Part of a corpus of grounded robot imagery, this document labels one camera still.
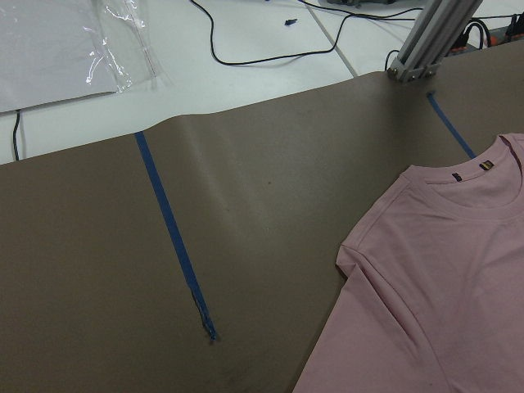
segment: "blue tape strip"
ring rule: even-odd
[[[457,142],[460,144],[462,149],[468,154],[469,158],[473,159],[477,157],[477,155],[473,152],[473,150],[470,148],[470,146],[466,143],[464,138],[459,134],[459,131],[451,124],[449,119],[446,117],[442,109],[439,107],[439,104],[436,102],[435,99],[435,93],[429,92],[427,94],[427,100],[435,110],[435,112],[438,114],[440,119],[444,122],[445,126],[448,128],[448,130],[451,132],[451,134],[454,136],[454,138],[457,140]]]
[[[158,200],[158,205],[162,211],[162,215],[164,216],[165,226],[167,227],[169,235],[171,236],[171,241],[177,253],[183,276],[186,278],[187,286],[189,289],[191,289],[193,299],[202,317],[202,323],[204,327],[209,333],[211,340],[216,340],[216,331],[215,327],[213,326],[213,321],[211,321],[210,313],[207,309],[206,302],[204,301],[204,296],[202,295],[202,291],[198,285],[197,276],[195,275],[191,265],[186,247],[183,244],[182,235],[178,230],[178,225],[174,219],[173,211],[171,210],[171,206],[169,205],[169,201],[165,195],[165,190],[162,186],[160,175],[156,170],[155,161],[153,160],[153,156],[151,155],[151,151],[147,145],[146,136],[143,132],[139,132],[135,133],[134,137],[137,140],[138,148],[142,154],[142,159],[144,161],[144,165],[146,166],[147,174],[149,174],[151,185],[155,190],[156,199]]]

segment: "white floor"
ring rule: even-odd
[[[198,1],[215,19],[216,52],[226,61],[329,48],[343,17],[296,0]],[[335,7],[326,0],[311,2]],[[350,18],[337,50],[329,54],[231,67],[211,57],[210,21],[188,0],[150,0],[141,5],[146,3],[149,38],[162,76],[123,93],[23,110],[20,158],[134,133],[175,115],[223,111],[383,70],[386,54],[402,46],[413,25]],[[385,15],[424,4],[425,0],[399,0],[390,6],[363,5],[356,11]],[[522,11],[522,0],[484,0],[477,15]],[[285,26],[288,19],[297,22]],[[508,20],[486,23],[493,28]],[[0,164],[13,161],[15,118],[12,113],[0,115]]]

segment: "pink t-shirt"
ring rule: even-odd
[[[342,243],[294,393],[524,392],[523,145],[402,173]]]

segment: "plastic packaging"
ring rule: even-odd
[[[0,0],[0,112],[154,79],[136,0]]]

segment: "brown mat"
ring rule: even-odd
[[[220,339],[210,343],[133,136],[0,166],[0,390],[288,392],[353,224],[407,165],[524,121],[524,43],[375,73],[145,134]]]

